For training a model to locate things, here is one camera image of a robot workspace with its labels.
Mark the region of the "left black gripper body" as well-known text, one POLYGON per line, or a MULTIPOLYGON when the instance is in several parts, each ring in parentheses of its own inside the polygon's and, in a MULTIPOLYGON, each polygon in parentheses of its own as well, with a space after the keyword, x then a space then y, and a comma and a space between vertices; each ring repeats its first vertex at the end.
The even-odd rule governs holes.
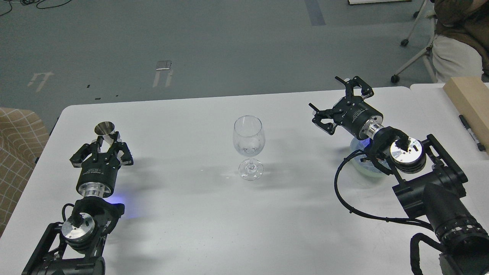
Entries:
POLYGON ((110 197, 115 191, 115 182, 120 167, 115 144, 113 143, 107 152, 100 152, 99 145, 98 160, 92 162, 87 157, 82 164, 76 185, 77 192, 84 197, 110 197))

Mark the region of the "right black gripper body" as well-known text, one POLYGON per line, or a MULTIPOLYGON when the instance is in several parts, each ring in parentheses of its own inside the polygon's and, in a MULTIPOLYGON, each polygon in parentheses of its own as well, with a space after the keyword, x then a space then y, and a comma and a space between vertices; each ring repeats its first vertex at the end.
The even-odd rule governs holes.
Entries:
POLYGON ((368 139, 363 128, 369 120, 379 124, 384 120, 384 115, 367 104, 361 96, 353 96, 351 105, 347 105, 347 99, 342 98, 333 109, 339 112, 334 114, 334 122, 344 127, 358 140, 368 139))

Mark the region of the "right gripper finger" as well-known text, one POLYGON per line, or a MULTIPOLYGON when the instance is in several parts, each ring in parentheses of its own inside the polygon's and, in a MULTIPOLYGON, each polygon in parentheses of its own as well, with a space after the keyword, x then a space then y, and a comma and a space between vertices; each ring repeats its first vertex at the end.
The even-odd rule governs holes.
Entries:
POLYGON ((365 99, 372 97, 374 95, 374 91, 373 88, 363 79, 361 79, 359 76, 355 76, 350 80, 343 80, 338 76, 336 76, 335 79, 345 86, 345 96, 342 97, 337 104, 335 104, 335 107, 352 107, 354 104, 371 107, 365 102, 365 99), (354 88, 356 87, 361 89, 361 96, 354 95, 354 88))
POLYGON ((313 109, 312 123, 329 135, 335 133, 336 127, 344 126, 344 119, 341 118, 341 115, 344 113, 346 103, 338 102, 332 108, 323 111, 320 111, 312 103, 309 103, 309 106, 313 109))

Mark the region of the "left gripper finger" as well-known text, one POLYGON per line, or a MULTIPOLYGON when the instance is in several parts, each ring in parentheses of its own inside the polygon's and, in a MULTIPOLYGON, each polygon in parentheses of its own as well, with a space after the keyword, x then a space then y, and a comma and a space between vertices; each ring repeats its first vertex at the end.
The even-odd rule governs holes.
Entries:
POLYGON ((133 157, 129 150, 129 146, 124 141, 116 141, 115 149, 117 151, 117 158, 120 162, 120 166, 133 165, 133 157))
POLYGON ((70 158, 73 167, 81 168, 83 162, 89 157, 89 160, 96 162, 99 154, 99 142, 85 143, 70 158))

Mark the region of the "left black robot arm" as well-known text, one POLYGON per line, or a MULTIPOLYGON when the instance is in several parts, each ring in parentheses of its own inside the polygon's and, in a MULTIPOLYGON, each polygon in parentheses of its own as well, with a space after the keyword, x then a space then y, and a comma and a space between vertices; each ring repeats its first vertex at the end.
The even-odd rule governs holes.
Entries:
POLYGON ((103 275, 102 256, 107 236, 125 212, 122 203, 105 199, 115 191, 119 169, 133 165, 127 144, 116 134, 98 136, 70 158, 81 168, 70 217, 50 223, 24 267, 23 275, 103 275))

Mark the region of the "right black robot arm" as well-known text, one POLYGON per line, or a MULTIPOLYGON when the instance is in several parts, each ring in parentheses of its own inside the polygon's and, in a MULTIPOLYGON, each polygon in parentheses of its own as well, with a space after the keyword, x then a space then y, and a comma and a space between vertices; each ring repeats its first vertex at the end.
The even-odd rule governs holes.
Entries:
POLYGON ((444 275, 487 275, 488 233, 461 202, 466 196, 463 186, 466 174, 439 141, 429 134, 419 141, 391 126, 384 126, 384 116, 365 102, 374 95, 372 87, 358 76, 350 80, 336 79, 344 84, 345 95, 332 107, 320 110, 313 104, 312 123, 333 135, 340 126, 357 140, 369 141, 363 149, 351 152, 339 165, 335 177, 335 194, 351 214, 420 226, 433 231, 437 240, 417 233, 410 240, 410 266, 414 275, 423 272, 420 266, 419 243, 438 250, 444 275), (407 218, 379 217, 349 205, 340 195, 338 178, 342 168, 361 156, 386 175, 398 181, 393 186, 407 218))

